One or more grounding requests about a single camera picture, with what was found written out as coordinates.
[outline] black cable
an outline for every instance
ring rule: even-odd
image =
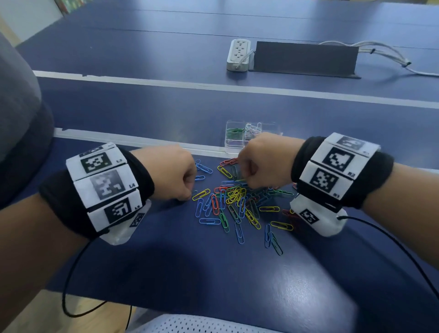
[[[130,324],[131,312],[133,311],[133,306],[130,305],[130,315],[128,316],[128,321],[126,322],[125,331],[128,329],[128,325]]]
[[[88,249],[88,247],[90,246],[91,243],[92,243],[92,241],[90,241],[87,245],[85,245],[84,248],[81,250],[81,252],[76,257],[75,261],[73,262],[73,265],[70,268],[70,271],[68,272],[67,279],[65,280],[64,288],[62,290],[62,298],[61,298],[62,310],[63,310],[64,314],[66,316],[70,317],[70,318],[78,318],[78,317],[85,316],[85,315],[93,312],[94,310],[100,308],[102,305],[104,305],[107,302],[107,301],[102,302],[101,304],[99,304],[98,306],[94,307],[93,309],[91,309],[89,311],[86,311],[84,313],[79,313],[77,315],[74,315],[73,313],[70,313],[67,310],[67,307],[65,305],[65,295],[66,295],[66,292],[67,292],[68,283],[70,282],[70,278],[72,277],[73,271],[75,270],[79,260],[81,259],[82,255]]]
[[[352,216],[339,216],[337,218],[338,220],[344,220],[344,219],[350,219],[350,220],[356,220],[356,221],[360,221],[363,222],[379,231],[381,231],[384,235],[386,235],[387,237],[389,237],[396,245],[399,246],[399,248],[410,258],[410,260],[412,260],[412,262],[414,263],[414,265],[416,266],[417,270],[420,272],[420,274],[422,275],[422,277],[424,278],[424,280],[426,281],[426,283],[428,284],[428,286],[430,287],[430,289],[432,290],[432,292],[434,293],[434,295],[437,297],[437,299],[439,300],[439,292],[436,290],[435,286],[433,285],[433,283],[430,281],[430,279],[428,278],[427,274],[424,272],[424,270],[422,269],[422,267],[420,266],[420,264],[418,264],[418,262],[416,261],[415,258],[413,258],[413,256],[410,254],[409,251],[406,250],[406,248],[395,238],[393,237],[391,234],[389,234],[386,230],[381,229],[380,227],[374,225],[373,223],[367,222],[365,220],[362,220],[360,218],[357,217],[352,217]]]

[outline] power strip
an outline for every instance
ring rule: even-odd
[[[248,70],[250,41],[247,39],[234,39],[230,44],[229,57],[227,58],[227,70],[233,72],[246,72]]]

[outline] black fabric strap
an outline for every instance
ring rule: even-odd
[[[334,212],[338,212],[342,206],[361,209],[367,195],[380,188],[392,173],[394,158],[389,154],[376,152],[343,198],[337,200],[299,179],[306,164],[324,140],[324,137],[310,137],[305,141],[291,168],[291,180],[297,183],[300,194]]]
[[[119,149],[127,159],[128,165],[139,184],[138,190],[144,203],[154,193],[154,182],[137,158],[129,151]],[[40,185],[39,192],[67,228],[88,239],[95,239],[100,236],[101,233],[96,232],[88,218],[87,209],[84,207],[67,170],[49,176]]]

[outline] plastic compartment box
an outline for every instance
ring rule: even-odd
[[[226,138],[224,140],[226,152],[238,154],[251,139],[262,132],[282,135],[280,126],[276,123],[266,124],[229,120],[226,124]]]

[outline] fist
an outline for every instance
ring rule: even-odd
[[[191,153],[179,145],[145,147],[131,152],[154,181],[154,199],[188,200],[197,167]]]
[[[291,183],[291,168],[305,140],[263,132],[239,153],[242,176],[251,188]]]

